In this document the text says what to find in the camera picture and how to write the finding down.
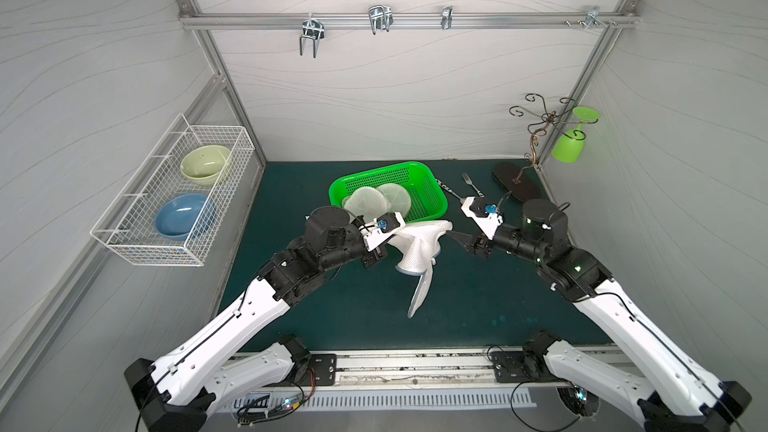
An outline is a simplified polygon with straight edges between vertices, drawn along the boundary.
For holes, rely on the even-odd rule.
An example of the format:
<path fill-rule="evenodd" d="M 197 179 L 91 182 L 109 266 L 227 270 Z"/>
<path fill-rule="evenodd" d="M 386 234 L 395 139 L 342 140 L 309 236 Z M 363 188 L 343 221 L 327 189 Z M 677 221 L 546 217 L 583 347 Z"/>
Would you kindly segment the metal bracket hook right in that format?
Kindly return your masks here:
<path fill-rule="evenodd" d="M 611 29 L 616 28 L 618 23 L 614 20 L 604 20 L 600 16 L 600 9 L 593 7 L 588 10 L 585 16 L 577 21 L 564 20 L 563 24 L 566 27 L 574 28 L 579 26 L 582 30 L 589 29 Z"/>

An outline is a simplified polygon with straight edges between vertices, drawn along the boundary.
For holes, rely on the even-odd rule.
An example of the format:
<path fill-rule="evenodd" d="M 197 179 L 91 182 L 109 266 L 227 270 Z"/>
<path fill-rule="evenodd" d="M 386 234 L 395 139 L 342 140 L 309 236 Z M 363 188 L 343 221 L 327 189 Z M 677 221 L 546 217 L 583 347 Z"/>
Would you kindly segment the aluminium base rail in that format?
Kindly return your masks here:
<path fill-rule="evenodd" d="M 491 387 L 534 376 L 523 347 L 347 350 L 291 353 L 273 344 L 263 352 L 237 354 L 212 370 L 202 386 L 244 394 L 283 380 L 304 387 L 436 388 Z"/>

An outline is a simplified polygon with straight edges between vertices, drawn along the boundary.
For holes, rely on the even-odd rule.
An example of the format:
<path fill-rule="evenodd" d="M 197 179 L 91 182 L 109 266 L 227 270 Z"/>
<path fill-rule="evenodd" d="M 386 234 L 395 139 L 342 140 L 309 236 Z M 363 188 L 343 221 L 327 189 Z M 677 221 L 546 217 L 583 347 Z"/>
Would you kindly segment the light green ceramic bowl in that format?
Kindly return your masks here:
<path fill-rule="evenodd" d="M 181 174 L 192 184 L 211 187 L 231 171 L 231 151 L 222 145 L 205 145 L 189 152 L 180 163 Z"/>

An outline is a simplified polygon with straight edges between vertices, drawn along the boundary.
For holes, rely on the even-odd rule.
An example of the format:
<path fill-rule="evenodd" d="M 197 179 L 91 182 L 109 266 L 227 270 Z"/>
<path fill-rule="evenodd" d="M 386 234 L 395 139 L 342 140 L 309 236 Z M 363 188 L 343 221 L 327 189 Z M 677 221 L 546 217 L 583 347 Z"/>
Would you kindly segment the round white mesh bag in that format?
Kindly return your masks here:
<path fill-rule="evenodd" d="M 341 205 L 352 216 L 362 216 L 365 223 L 373 222 L 388 213 L 390 206 L 389 200 L 381 192 L 369 186 L 356 189 L 342 200 Z"/>
<path fill-rule="evenodd" d="M 408 217 L 412 208 L 412 199 L 403 186 L 395 183 L 386 183 L 378 186 L 376 190 L 389 202 L 390 212 L 398 212 L 403 218 Z"/>

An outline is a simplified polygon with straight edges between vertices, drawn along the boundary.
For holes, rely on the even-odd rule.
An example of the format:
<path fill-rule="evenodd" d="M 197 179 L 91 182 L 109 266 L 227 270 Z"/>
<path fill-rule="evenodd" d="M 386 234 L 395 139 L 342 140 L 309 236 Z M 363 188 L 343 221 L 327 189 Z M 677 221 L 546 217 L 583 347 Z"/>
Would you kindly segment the metal double hook left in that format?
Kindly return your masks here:
<path fill-rule="evenodd" d="M 320 42 L 324 37 L 325 26 L 320 21 L 312 18 L 305 20 L 299 37 L 299 54 L 303 56 L 308 45 L 311 45 L 312 57 L 316 58 Z"/>

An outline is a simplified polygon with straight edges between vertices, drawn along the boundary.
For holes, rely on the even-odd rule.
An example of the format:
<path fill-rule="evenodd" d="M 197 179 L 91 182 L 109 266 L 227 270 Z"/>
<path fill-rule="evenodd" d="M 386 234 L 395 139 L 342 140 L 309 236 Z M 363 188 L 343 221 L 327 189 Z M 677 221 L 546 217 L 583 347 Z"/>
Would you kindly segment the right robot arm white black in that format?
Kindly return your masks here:
<path fill-rule="evenodd" d="M 463 214 L 480 229 L 453 238 L 471 254 L 499 250 L 531 262 L 564 300 L 595 323 L 639 370 L 624 372 L 541 332 L 525 351 L 532 368 L 605 400 L 646 431 L 728 431 L 752 401 L 736 381 L 723 381 L 687 355 L 630 299 L 608 268 L 573 246 L 563 207 L 546 199 L 524 203 L 518 226 L 501 206 L 466 197 Z"/>

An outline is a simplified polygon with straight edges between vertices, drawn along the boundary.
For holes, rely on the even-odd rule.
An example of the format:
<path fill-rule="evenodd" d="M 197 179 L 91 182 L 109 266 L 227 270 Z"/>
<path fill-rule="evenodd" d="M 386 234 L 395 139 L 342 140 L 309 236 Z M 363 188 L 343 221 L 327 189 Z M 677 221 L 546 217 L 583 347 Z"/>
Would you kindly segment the metal double hook middle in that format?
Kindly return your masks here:
<path fill-rule="evenodd" d="M 375 5 L 369 8 L 368 18 L 373 35 L 379 31 L 389 32 L 394 22 L 393 11 L 386 5 Z"/>

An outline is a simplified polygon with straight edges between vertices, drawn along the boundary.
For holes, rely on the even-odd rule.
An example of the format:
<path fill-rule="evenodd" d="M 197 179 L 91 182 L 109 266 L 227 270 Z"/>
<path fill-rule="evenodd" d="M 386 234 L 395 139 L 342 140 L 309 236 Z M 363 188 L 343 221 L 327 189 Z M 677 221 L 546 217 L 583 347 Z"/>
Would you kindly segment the metal clip hook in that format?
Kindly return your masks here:
<path fill-rule="evenodd" d="M 441 12 L 441 29 L 450 30 L 452 27 L 453 7 L 444 6 Z"/>

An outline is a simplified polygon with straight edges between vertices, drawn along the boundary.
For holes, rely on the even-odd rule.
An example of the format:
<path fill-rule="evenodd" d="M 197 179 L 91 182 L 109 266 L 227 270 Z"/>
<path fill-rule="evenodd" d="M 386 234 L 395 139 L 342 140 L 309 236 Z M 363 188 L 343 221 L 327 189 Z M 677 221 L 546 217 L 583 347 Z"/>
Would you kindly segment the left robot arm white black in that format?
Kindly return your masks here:
<path fill-rule="evenodd" d="M 150 431 L 198 431 L 235 399 L 305 369 L 310 354 L 292 336 L 248 358 L 232 356 L 327 282 L 328 271 L 384 258 L 386 242 L 404 225 L 398 212 L 364 224 L 341 207 L 313 211 L 303 235 L 274 253 L 223 312 L 166 355 L 125 370 L 140 423 Z"/>

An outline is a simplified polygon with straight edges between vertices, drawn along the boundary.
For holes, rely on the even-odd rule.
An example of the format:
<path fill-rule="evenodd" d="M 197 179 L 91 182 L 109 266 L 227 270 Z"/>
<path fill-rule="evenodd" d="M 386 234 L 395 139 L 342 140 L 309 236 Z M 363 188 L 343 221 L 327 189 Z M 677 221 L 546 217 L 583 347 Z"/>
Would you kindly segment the metal cup holder stand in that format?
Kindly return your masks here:
<path fill-rule="evenodd" d="M 492 169 L 494 179 L 505 190 L 503 200 L 511 197 L 520 203 L 542 197 L 540 187 L 527 175 L 529 170 L 538 166 L 539 139 L 545 137 L 556 124 L 563 120 L 564 113 L 571 111 L 576 105 L 573 98 L 561 97 L 559 102 L 563 106 L 563 110 L 558 113 L 549 110 L 546 99 L 541 94 L 527 93 L 525 100 L 528 103 L 539 102 L 543 108 L 542 113 L 538 115 L 538 121 L 527 126 L 530 137 L 529 151 L 524 154 L 524 158 L 528 164 L 518 166 L 509 161 L 499 162 Z"/>

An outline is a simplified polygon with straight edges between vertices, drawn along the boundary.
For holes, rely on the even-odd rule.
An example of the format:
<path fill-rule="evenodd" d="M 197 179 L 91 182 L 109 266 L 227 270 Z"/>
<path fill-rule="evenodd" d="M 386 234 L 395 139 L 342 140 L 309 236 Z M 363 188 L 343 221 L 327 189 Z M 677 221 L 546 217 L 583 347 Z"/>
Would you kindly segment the white mesh laundry bag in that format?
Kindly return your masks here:
<path fill-rule="evenodd" d="M 433 279 L 435 258 L 441 251 L 439 239 L 452 229 L 453 224 L 446 220 L 410 223 L 398 230 L 388 242 L 402 254 L 396 269 L 419 278 L 408 308 L 408 318 L 413 318 L 426 300 Z"/>

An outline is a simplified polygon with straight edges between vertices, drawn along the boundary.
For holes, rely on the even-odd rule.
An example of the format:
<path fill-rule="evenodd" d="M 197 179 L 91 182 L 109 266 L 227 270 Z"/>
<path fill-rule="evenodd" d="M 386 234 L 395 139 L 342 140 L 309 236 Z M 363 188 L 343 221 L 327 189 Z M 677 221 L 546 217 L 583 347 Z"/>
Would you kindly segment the metal double hook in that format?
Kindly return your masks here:
<path fill-rule="evenodd" d="M 375 5 L 369 8 L 368 18 L 373 35 L 379 31 L 389 32 L 394 22 L 393 11 L 386 5 Z"/>
<path fill-rule="evenodd" d="M 312 57 L 316 58 L 320 42 L 324 37 L 325 26 L 320 21 L 312 18 L 305 20 L 299 37 L 299 54 L 303 56 L 308 45 L 311 45 Z"/>

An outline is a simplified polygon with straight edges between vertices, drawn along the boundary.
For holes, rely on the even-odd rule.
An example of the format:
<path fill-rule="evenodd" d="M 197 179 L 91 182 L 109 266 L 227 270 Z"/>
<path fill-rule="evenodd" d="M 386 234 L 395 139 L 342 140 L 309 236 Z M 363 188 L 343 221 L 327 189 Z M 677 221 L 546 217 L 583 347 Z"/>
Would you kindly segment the green plastic wine glass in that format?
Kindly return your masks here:
<path fill-rule="evenodd" d="M 573 108 L 572 114 L 578 119 L 576 127 L 563 133 L 552 151 L 552 157 L 562 163 L 578 161 L 586 141 L 583 126 L 595 124 L 600 118 L 597 110 L 585 106 Z"/>

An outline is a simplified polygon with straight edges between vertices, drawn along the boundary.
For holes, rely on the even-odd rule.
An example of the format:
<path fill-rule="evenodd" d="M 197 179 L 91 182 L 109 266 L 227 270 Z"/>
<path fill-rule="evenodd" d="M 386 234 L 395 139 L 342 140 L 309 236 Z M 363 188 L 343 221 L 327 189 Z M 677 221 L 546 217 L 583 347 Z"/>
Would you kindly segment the aluminium top rail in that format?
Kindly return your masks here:
<path fill-rule="evenodd" d="M 409 13 L 393 11 L 394 22 L 390 31 L 395 30 L 438 30 L 441 29 L 442 9 Z M 522 29 L 579 29 L 566 27 L 564 20 L 577 21 L 590 10 L 575 12 L 467 12 L 453 8 L 450 30 L 522 30 Z M 641 16 L 632 9 L 620 12 L 600 10 L 604 20 L 614 20 L 616 28 L 633 28 Z M 179 1 L 179 20 L 186 30 L 205 31 L 295 31 L 302 28 L 307 19 L 315 19 L 325 26 L 325 31 L 367 30 L 372 33 L 368 11 L 359 13 L 194 13 L 184 0 Z"/>

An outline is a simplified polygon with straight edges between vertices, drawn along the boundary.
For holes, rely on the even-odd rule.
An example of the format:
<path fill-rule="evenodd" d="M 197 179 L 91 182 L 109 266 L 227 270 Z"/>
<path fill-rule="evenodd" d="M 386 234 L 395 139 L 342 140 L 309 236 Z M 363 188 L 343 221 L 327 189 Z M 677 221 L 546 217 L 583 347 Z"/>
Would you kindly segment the blue ceramic bowl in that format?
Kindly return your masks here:
<path fill-rule="evenodd" d="M 217 215 L 216 204 L 207 195 L 190 193 L 163 205 L 155 216 L 154 226 L 156 232 L 167 239 L 186 241 L 205 234 Z"/>

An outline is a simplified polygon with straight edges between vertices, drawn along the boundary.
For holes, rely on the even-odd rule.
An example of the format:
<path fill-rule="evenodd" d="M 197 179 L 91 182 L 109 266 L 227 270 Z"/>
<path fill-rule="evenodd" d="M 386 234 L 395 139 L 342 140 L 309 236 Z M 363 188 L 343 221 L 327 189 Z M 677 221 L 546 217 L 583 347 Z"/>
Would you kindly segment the green plastic basket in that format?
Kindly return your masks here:
<path fill-rule="evenodd" d="M 328 191 L 330 203 L 345 206 L 361 188 L 376 190 L 390 210 L 401 212 L 407 222 L 441 219 L 448 209 L 436 177 L 421 162 L 403 162 L 338 178 Z"/>

